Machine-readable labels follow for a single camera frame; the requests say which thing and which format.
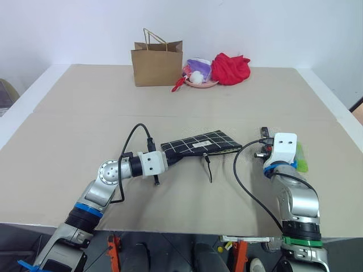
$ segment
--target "brown paper bag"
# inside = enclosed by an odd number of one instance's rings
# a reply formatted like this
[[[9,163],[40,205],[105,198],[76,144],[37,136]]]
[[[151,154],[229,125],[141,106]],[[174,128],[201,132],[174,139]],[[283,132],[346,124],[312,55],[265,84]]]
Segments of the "brown paper bag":
[[[131,50],[136,86],[173,86],[182,76],[183,42],[165,42],[146,28],[145,43],[135,42]],[[150,36],[159,44],[151,44]]]

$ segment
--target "green object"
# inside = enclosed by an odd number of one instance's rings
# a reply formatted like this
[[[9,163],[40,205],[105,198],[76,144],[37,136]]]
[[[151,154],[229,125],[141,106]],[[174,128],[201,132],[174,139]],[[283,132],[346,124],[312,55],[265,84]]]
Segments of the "green object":
[[[323,242],[321,241],[308,241],[308,240],[300,240],[294,239],[288,236],[283,236],[284,242],[288,245],[303,245],[306,247],[314,247],[314,248],[321,248],[323,246]]]
[[[309,168],[307,167],[307,161],[305,159],[304,152],[302,151],[302,145],[300,142],[297,142],[296,145],[295,160],[297,162],[296,170],[298,172],[306,173],[309,170]]]

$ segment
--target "beige tabletop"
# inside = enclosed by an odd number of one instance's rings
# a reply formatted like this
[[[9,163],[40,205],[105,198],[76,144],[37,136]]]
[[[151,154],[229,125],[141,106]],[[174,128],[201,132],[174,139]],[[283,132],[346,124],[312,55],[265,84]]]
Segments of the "beige tabletop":
[[[319,194],[324,237],[363,236],[363,154],[294,69],[252,69],[242,84],[197,90],[137,88],[130,66],[72,66],[0,151],[1,221],[57,226],[99,165],[117,158],[133,125],[145,123],[157,146],[221,129],[246,144],[259,127],[294,132]],[[143,131],[129,151],[146,151]],[[238,173],[276,215],[277,201],[246,150]],[[234,155],[184,158],[159,176],[124,182],[126,201],[111,205],[98,229],[239,236],[279,235],[271,218],[238,186]]]

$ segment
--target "black pencil case with white grid pattern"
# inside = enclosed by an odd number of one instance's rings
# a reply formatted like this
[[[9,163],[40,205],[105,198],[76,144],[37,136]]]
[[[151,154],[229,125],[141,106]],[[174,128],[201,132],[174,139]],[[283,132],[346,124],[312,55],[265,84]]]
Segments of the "black pencil case with white grid pattern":
[[[242,146],[220,130],[161,144],[168,165],[183,157],[238,152]]]

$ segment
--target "green ring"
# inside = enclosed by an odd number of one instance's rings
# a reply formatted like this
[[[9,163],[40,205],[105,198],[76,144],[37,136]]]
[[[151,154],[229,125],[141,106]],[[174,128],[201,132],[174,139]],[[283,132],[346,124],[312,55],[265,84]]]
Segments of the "green ring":
[[[288,236],[283,236],[282,237],[284,239],[284,242],[288,245],[303,245],[306,247],[314,247],[314,248],[320,248],[323,246],[323,242],[322,241],[308,241],[308,240],[300,240],[300,239],[295,239],[295,238],[291,238]]]

